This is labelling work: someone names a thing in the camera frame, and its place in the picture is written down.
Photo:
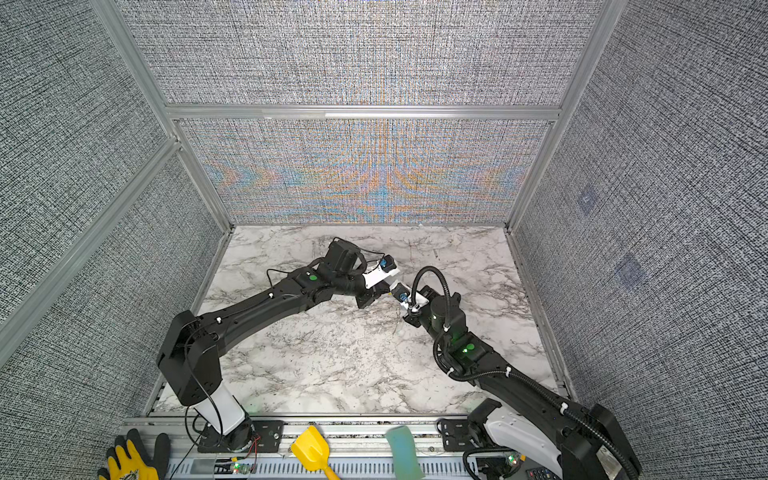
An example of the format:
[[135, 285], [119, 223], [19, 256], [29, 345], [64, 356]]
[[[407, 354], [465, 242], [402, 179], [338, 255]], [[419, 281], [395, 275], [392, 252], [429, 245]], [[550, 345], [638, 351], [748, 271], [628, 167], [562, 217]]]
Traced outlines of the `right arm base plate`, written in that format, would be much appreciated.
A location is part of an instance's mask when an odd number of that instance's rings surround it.
[[485, 445], [481, 425], [466, 417], [439, 418], [436, 429], [446, 452], [464, 452]]

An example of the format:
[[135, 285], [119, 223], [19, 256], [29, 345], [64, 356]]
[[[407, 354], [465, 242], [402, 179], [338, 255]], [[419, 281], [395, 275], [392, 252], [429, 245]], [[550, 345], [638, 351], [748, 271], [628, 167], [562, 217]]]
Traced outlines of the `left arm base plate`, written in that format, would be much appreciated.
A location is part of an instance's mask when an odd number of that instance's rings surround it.
[[244, 454], [254, 447], [257, 453], [277, 453], [284, 426], [285, 423], [281, 420], [249, 420], [224, 436], [212, 426], [206, 426], [198, 442], [197, 451]]

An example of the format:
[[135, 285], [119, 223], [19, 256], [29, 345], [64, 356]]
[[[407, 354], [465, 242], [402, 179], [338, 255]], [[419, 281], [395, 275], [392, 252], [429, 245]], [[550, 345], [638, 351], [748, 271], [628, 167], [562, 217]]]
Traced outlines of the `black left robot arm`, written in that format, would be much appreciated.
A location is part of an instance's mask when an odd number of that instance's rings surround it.
[[340, 238], [326, 254], [286, 274], [269, 289], [199, 316], [177, 314], [162, 342], [157, 365], [181, 405], [194, 409], [209, 429], [201, 434], [217, 450], [240, 451], [251, 442], [249, 414], [224, 384], [220, 357], [275, 322], [305, 312], [335, 295], [351, 296], [360, 309], [387, 293], [399, 273], [394, 258], [378, 253], [375, 268], [357, 245]]

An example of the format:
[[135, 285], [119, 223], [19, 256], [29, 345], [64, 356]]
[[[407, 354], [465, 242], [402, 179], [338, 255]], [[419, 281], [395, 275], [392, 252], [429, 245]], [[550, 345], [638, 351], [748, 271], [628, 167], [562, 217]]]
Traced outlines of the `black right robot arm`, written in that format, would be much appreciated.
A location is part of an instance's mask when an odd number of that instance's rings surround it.
[[586, 408], [522, 373], [472, 333], [457, 294], [430, 288], [393, 297], [407, 323], [433, 340], [437, 367], [450, 379], [488, 393], [468, 416], [475, 452], [514, 451], [561, 479], [637, 479], [642, 467], [616, 417]]

